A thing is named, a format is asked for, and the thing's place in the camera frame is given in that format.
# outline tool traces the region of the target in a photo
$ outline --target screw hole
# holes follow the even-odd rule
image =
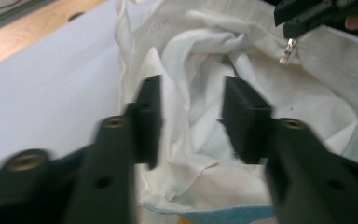
[[[327,179],[326,185],[332,189],[345,189],[345,185],[336,179]]]
[[[27,171],[38,167],[44,161],[45,158],[38,154],[23,155],[11,161],[7,169],[11,172]]]
[[[304,124],[295,119],[285,119],[282,122],[284,126],[290,129],[297,129],[297,130],[304,129]]]
[[[124,119],[109,119],[104,123],[105,128],[119,128],[126,125],[126,120]]]
[[[109,177],[101,177],[95,181],[94,188],[105,189],[111,185],[112,181]]]

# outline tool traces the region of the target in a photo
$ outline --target cable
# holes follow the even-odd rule
[[[7,8],[7,7],[13,7],[13,6],[16,6],[18,3],[22,2],[22,0],[17,0],[16,2],[14,3],[11,3],[11,4],[8,4],[8,5],[5,5],[5,6],[2,6],[0,7],[0,9],[4,9],[4,8]]]

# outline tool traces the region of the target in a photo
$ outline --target blue fabric edge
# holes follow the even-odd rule
[[[144,207],[148,210],[164,215],[178,215],[185,217],[189,221],[198,224],[244,224],[275,216],[274,208],[270,204],[238,205],[219,209],[185,211],[156,208],[150,203],[144,203]]]

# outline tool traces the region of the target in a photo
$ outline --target metal clip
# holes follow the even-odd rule
[[[281,56],[279,63],[289,64],[293,55],[296,54],[296,43],[297,43],[296,39],[293,39],[293,38],[289,39],[289,41],[287,42],[286,50],[284,51],[283,55]]]

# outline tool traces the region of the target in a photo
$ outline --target crumpled white fabric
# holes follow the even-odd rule
[[[129,24],[125,0],[117,8],[121,105],[144,78],[162,75],[158,167],[138,170],[139,200],[149,209],[181,214],[270,204],[261,166],[233,157],[218,122],[233,66],[274,106],[275,118],[305,121],[331,151],[358,161],[358,44],[322,27],[298,40],[284,66],[278,61],[287,41],[264,2],[162,1],[133,32],[121,25]]]

